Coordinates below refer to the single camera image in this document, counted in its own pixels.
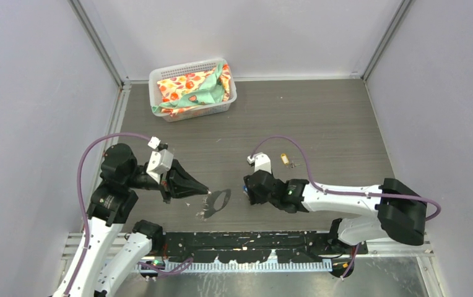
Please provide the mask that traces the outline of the metal key organizer plate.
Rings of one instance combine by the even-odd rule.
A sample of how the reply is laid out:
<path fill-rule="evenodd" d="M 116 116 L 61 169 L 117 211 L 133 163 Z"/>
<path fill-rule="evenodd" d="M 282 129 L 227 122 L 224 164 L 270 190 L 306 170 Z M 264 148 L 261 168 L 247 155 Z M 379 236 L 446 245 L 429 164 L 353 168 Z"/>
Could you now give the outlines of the metal key organizer plate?
<path fill-rule="evenodd" d="M 204 222 L 213 217 L 228 205 L 231 195 L 231 189 L 223 189 L 208 193 L 208 195 L 203 198 L 201 209 L 196 214 L 196 218 Z"/>

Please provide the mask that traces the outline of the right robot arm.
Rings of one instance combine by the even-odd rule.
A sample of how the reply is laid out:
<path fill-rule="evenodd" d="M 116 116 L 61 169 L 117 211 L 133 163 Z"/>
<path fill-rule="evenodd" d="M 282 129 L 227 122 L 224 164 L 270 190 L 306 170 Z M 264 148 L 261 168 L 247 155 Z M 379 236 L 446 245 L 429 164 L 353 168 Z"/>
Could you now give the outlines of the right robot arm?
<path fill-rule="evenodd" d="M 270 203 L 287 213 L 339 212 L 352 218 L 332 221 L 328 248 L 343 254 L 366 240 L 390 238 L 409 246 L 424 243 L 427 202 L 394 178 L 364 187 L 312 185 L 307 179 L 282 181 L 257 170 L 243 178 L 250 204 Z"/>

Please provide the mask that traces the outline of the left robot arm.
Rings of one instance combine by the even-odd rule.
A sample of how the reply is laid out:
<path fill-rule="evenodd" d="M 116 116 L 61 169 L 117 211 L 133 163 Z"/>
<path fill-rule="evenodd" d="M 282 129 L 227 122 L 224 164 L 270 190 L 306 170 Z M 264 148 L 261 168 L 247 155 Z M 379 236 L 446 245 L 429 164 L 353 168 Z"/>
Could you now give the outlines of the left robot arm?
<path fill-rule="evenodd" d="M 106 258 L 138 201 L 136 190 L 158 191 L 165 202 L 210 193 L 180 165 L 157 138 L 149 142 L 149 161 L 140 165 L 130 146 L 115 144 L 103 156 L 102 179 L 84 210 L 83 237 L 54 296 L 114 296 L 145 257 L 163 251 L 162 226 L 141 220 L 111 261 Z"/>

